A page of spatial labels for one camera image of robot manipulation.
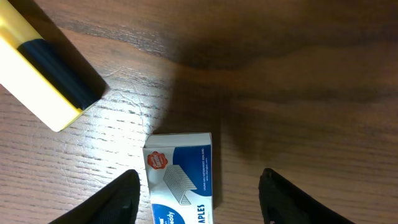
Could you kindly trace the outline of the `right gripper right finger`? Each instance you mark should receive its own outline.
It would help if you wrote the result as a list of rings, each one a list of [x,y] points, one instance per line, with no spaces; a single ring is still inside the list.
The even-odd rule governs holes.
[[[353,224],[271,168],[260,176],[259,201],[265,224]]]

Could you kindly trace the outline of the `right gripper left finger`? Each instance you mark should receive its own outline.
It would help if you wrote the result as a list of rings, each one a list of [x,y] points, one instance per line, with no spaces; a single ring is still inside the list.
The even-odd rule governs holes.
[[[140,180],[129,169],[50,224],[132,224],[139,209]]]

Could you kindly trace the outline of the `small blue staples box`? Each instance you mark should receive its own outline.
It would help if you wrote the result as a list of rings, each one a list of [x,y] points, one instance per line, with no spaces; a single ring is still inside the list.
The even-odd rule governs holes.
[[[155,224],[212,224],[210,133],[154,134],[143,147]]]

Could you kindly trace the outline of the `yellow highlighter marker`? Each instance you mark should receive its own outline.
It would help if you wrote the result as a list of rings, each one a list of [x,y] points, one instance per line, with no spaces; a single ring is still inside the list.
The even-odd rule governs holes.
[[[55,132],[101,98],[6,0],[1,1],[1,85]]]

